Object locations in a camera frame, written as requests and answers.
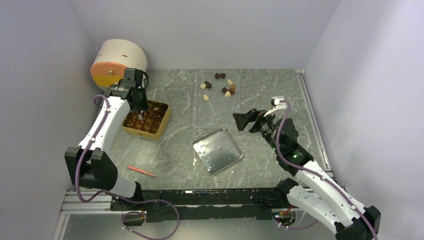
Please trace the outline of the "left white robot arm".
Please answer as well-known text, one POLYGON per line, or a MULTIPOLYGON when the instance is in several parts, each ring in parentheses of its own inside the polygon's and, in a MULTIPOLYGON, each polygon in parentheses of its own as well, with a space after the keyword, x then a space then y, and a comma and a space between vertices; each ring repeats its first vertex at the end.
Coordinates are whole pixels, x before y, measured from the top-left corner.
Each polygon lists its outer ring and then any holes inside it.
POLYGON ((126 68, 118 82, 94 97, 99 115, 78 146, 68 147, 64 154, 71 182, 81 202, 88 203, 97 195, 107 193, 123 199, 130 210, 142 206, 141 185, 123 177, 108 153, 128 113, 140 115, 149 109, 148 84, 149 77, 144 70, 126 68))

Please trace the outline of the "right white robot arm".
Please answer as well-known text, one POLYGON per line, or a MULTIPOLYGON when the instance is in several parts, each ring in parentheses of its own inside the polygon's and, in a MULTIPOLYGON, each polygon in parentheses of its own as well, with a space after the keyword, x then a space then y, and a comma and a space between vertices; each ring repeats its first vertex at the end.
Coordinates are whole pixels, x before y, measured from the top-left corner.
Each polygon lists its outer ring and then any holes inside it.
POLYGON ((325 225, 338 240, 376 240, 381 212, 366 207, 340 187, 313 156, 298 143, 299 133, 290 118, 274 122, 273 115, 255 108, 233 113, 238 131, 253 123, 250 133, 260 133, 276 153, 278 164, 293 178, 276 187, 275 202, 298 207, 325 225))

